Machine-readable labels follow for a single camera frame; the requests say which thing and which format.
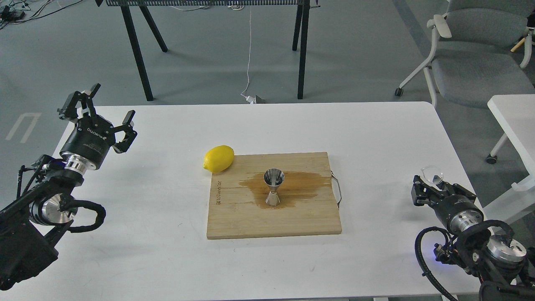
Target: gray carpet floor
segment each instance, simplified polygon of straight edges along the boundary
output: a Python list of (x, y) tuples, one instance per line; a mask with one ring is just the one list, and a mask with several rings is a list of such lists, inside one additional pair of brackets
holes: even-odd
[[(1, 0), (0, 5), (8, 2)], [(42, 3), (37, 0), (30, 6), (36, 10)], [(54, 1), (42, 14), (71, 3)], [(250, 24), (248, 95), (267, 103), (430, 101), (422, 74), (405, 87), (403, 97), (393, 93), (428, 55), (430, 30), (425, 24), (446, 11), (446, 1), (322, 0), (320, 4), (310, 12), (303, 100), (296, 98), (299, 52), (291, 51), (294, 7), (253, 6), (241, 11), (211, 7), (190, 12), (151, 7), (167, 53), (160, 51), (140, 10), (133, 7), (154, 102), (144, 98), (120, 8), (97, 7), (86, 0), (36, 21), (7, 25), (0, 31), (0, 205), (14, 199), (20, 165), (41, 154), (57, 156), (52, 152), (67, 124), (57, 118), (56, 109), (75, 90), (99, 82), (102, 88), (95, 104), (106, 106), (245, 104), (240, 93), (247, 84)], [(514, 55), (518, 61), (521, 56)], [(525, 72), (535, 82), (535, 64)], [(25, 118), (7, 140), (19, 116), (27, 112), (41, 113), (28, 139), (21, 142), (31, 118)], [(439, 96), (437, 112), (483, 205), (528, 175), (509, 142), (497, 164), (484, 162), (503, 133), (489, 110), (462, 107)], [(187, 124), (177, 120), (177, 126)], [(512, 226), (519, 241), (535, 245), (533, 213)], [(475, 296), (461, 298), (475, 300)]]

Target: brown stain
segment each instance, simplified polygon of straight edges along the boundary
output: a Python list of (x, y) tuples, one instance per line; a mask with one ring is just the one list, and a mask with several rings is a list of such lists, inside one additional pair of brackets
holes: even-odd
[(265, 202), (269, 194), (269, 187), (264, 182), (263, 172), (255, 174), (251, 179), (242, 180), (239, 184), (251, 190), (255, 198), (255, 204), (258, 207), (264, 209), (282, 209), (295, 207), (295, 204), (299, 201), (316, 197), (320, 187), (331, 186), (331, 178), (323, 177), (314, 172), (284, 172), (284, 182), (277, 190), (280, 198), (280, 204), (277, 206), (269, 206)]

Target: chair armrest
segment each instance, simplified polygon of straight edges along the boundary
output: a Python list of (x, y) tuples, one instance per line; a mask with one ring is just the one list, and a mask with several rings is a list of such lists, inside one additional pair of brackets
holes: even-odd
[(532, 35), (533, 35), (533, 28), (529, 28), (528, 35), (525, 37), (525, 40), (524, 40), (524, 59), (520, 63), (520, 68), (522, 68), (522, 69), (526, 68), (526, 66), (530, 62), (531, 47), (532, 47), (532, 44), (531, 44)]
[(436, 14), (433, 16), (433, 19), (427, 21), (428, 28), (432, 28), (433, 26), (437, 28), (438, 34), (441, 37), (445, 39), (452, 37), (452, 32), (449, 30), (448, 23), (442, 15)]

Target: white table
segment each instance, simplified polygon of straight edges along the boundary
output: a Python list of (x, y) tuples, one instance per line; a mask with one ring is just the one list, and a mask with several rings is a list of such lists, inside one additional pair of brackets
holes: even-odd
[(485, 207), (488, 219), (512, 223), (535, 209), (535, 95), (495, 95), (488, 107), (529, 173)]
[[(413, 206), (412, 179), (434, 164), (446, 180), (473, 188), (429, 103), (97, 107), (97, 113), (119, 124), (130, 109), (139, 133), (130, 150), (110, 151), (73, 193), (106, 208), (102, 227), (67, 233), (56, 246), (59, 259), (1, 292), (2, 300), (438, 295), (421, 276), (414, 240), (440, 224), (432, 209)], [(207, 240), (211, 174), (202, 161), (221, 144), (236, 154), (327, 151), (343, 195), (342, 234)], [(92, 218), (79, 212), (75, 225)], [(434, 262), (433, 243), (444, 238), (429, 236), (423, 250), (435, 276), (453, 294), (476, 293), (476, 278)]]

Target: wooden cutting board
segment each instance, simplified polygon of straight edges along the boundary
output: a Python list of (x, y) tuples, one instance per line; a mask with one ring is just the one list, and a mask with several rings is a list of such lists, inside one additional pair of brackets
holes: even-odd
[[(284, 172), (280, 204), (265, 203), (264, 173)], [(238, 155), (212, 175), (208, 239), (340, 234), (327, 153)]]

